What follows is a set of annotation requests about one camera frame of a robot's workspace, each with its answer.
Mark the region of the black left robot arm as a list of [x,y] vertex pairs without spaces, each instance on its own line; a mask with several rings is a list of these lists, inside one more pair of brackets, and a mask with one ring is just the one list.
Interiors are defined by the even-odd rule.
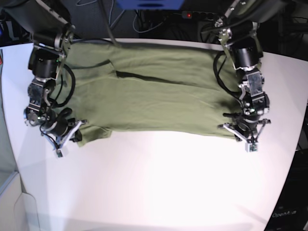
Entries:
[[[264,77],[259,70],[263,50],[257,38],[260,23],[271,18],[277,11],[279,0],[221,0],[213,26],[223,50],[214,58],[213,70],[219,86],[240,105],[238,113],[224,113],[231,123],[219,125],[235,135],[237,141],[245,142],[247,152],[258,150],[258,138],[270,120],[261,119],[270,110],[270,100],[263,91]],[[232,91],[219,74],[218,60],[222,55],[232,61],[240,81],[239,91]]]

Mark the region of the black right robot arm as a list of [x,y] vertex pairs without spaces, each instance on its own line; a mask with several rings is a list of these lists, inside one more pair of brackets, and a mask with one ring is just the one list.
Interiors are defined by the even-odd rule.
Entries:
[[[25,123],[38,126],[57,157],[62,157],[68,141],[82,140],[79,128],[86,123],[70,118],[72,109],[66,106],[76,85],[75,75],[65,63],[75,29],[70,13],[59,0],[2,0],[0,7],[30,33],[33,42],[28,69],[34,78],[27,89],[29,104],[24,110]],[[63,79],[63,71],[71,77],[71,89],[65,101],[58,103],[51,94],[57,80]]]

